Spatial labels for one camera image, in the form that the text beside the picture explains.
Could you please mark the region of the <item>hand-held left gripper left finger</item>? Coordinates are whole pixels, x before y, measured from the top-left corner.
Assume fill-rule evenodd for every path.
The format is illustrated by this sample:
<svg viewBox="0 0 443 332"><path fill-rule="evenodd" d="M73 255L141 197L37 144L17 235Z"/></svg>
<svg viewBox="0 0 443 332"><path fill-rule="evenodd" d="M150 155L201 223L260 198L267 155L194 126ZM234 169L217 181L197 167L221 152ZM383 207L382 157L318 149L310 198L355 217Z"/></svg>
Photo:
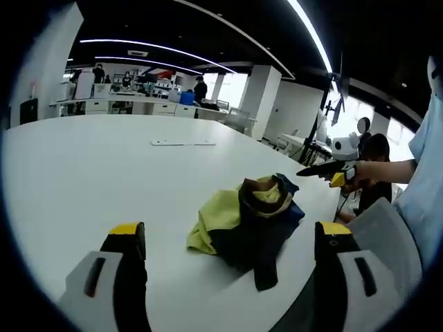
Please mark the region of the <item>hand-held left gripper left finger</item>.
<svg viewBox="0 0 443 332"><path fill-rule="evenodd" d="M151 331L145 260L144 223L116 226L67 275L59 308L81 331Z"/></svg>

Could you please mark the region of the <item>person's right hand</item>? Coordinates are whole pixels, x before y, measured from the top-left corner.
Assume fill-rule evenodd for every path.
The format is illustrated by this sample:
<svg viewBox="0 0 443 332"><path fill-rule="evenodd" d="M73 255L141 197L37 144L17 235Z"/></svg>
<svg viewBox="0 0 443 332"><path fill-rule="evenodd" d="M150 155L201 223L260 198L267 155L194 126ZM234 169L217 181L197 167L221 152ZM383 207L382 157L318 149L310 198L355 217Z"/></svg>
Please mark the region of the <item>person's right hand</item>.
<svg viewBox="0 0 443 332"><path fill-rule="evenodd" d="M360 188L365 183L375 184L377 182L377 166L378 162L357 161L354 166L355 175L352 178L352 185Z"/></svg>

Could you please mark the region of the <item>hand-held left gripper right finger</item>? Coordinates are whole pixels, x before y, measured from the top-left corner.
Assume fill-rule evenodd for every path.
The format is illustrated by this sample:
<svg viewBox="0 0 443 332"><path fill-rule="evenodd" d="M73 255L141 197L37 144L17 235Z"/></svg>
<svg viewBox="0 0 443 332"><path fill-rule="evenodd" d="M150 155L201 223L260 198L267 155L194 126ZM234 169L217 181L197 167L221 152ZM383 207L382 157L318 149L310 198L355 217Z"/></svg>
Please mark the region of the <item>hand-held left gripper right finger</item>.
<svg viewBox="0 0 443 332"><path fill-rule="evenodd" d="M351 231L315 224L314 331L378 331L399 304L391 271Z"/></svg>

